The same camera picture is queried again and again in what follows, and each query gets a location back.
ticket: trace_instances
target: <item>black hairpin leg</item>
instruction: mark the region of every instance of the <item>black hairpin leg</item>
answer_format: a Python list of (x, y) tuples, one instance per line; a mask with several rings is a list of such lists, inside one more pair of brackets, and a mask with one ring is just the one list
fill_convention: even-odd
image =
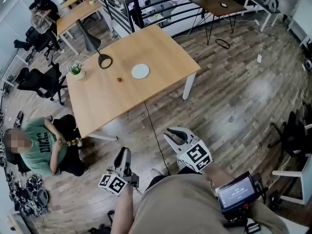
[(213, 17), (213, 20), (212, 20), (212, 22), (211, 22), (210, 34), (209, 34), (209, 39), (208, 39), (208, 35), (207, 35), (207, 26), (206, 26), (206, 19), (205, 19), (205, 28), (206, 28), (207, 45), (209, 45), (211, 32), (212, 32), (212, 30), (213, 30), (214, 20), (215, 20), (215, 16)]
[(234, 17), (234, 26), (232, 26), (232, 20), (231, 20), (230, 14), (229, 14), (229, 19), (230, 19), (232, 33), (234, 33), (234, 29), (235, 29), (236, 15), (237, 15), (237, 13), (235, 13), (235, 17)]

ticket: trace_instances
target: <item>small potted plant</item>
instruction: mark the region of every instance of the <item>small potted plant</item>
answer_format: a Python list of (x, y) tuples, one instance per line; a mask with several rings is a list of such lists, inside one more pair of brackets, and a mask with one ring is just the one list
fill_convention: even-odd
[(94, 4), (96, 0), (89, 0), (89, 4)]
[(74, 76), (76, 80), (83, 79), (86, 74), (86, 72), (81, 67), (82, 67), (82, 63), (78, 61), (75, 62), (74, 65), (69, 67), (69, 71), (72, 73), (72, 75)]

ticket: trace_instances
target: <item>display screen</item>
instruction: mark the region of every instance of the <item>display screen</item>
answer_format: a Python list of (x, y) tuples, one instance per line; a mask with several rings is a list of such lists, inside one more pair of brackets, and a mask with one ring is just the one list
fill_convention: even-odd
[(217, 191), (219, 201), (224, 209), (237, 204), (254, 193), (254, 187), (249, 177)]

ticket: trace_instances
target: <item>white pot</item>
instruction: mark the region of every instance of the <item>white pot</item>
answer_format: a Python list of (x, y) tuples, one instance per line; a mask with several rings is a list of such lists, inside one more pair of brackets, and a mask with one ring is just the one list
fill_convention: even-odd
[(83, 69), (81, 69), (81, 70), (80, 70), (80, 73), (77, 74), (77, 75), (73, 75), (73, 77), (74, 77), (76, 80), (81, 80), (81, 79), (84, 78), (85, 75), (86, 75), (86, 72), (85, 72)]

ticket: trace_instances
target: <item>green t-shirt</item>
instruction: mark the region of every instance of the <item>green t-shirt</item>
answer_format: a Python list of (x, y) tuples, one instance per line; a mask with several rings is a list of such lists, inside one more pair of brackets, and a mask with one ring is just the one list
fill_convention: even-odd
[[(42, 176), (51, 176), (50, 159), (56, 141), (55, 135), (44, 127), (44, 117), (29, 120), (23, 130), (33, 143), (29, 152), (20, 154), (26, 166)], [(58, 165), (66, 152), (67, 147), (64, 146), (58, 153)]]

